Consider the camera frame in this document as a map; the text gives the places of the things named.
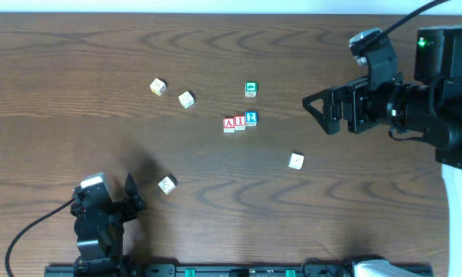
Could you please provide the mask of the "blue number 2 block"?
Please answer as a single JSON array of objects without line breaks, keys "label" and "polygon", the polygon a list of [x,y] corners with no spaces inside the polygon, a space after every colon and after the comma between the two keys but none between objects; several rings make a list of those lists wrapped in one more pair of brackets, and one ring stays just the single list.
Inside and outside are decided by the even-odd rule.
[{"label": "blue number 2 block", "polygon": [[245,122],[247,127],[255,127],[258,123],[258,113],[256,111],[245,112]]}]

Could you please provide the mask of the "red letter I block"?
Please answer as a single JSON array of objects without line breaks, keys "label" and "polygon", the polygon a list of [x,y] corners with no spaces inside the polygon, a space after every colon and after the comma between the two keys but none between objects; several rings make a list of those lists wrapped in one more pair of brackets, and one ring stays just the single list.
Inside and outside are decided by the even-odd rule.
[{"label": "red letter I block", "polygon": [[244,115],[236,115],[234,117],[234,129],[236,131],[245,130],[247,126],[246,118]]}]

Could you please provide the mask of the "red letter A block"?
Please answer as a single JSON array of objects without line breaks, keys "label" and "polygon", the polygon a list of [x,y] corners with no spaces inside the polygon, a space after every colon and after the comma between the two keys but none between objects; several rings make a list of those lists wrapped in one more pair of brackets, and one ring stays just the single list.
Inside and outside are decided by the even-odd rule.
[{"label": "red letter A block", "polygon": [[224,130],[224,133],[235,132],[235,124],[234,124],[233,117],[223,118],[223,130]]}]

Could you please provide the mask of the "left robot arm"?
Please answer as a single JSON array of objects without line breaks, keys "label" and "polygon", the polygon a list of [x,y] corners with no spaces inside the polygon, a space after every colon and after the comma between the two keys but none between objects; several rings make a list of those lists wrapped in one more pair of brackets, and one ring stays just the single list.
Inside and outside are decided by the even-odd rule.
[{"label": "left robot arm", "polygon": [[132,174],[125,179],[125,196],[114,201],[105,174],[82,180],[74,188],[71,214],[80,256],[73,265],[74,276],[143,276],[141,266],[123,253],[124,224],[145,210]]}]

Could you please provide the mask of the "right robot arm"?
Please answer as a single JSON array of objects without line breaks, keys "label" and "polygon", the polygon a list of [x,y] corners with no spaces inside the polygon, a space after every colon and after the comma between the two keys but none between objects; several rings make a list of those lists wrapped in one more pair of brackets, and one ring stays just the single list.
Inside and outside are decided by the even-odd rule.
[{"label": "right robot arm", "polygon": [[304,109],[329,135],[345,120],[354,134],[387,125],[393,140],[434,147],[449,207],[448,273],[462,276],[462,25],[418,30],[414,83],[404,82],[397,70],[385,31],[363,31],[349,47],[368,73],[305,97]]}]

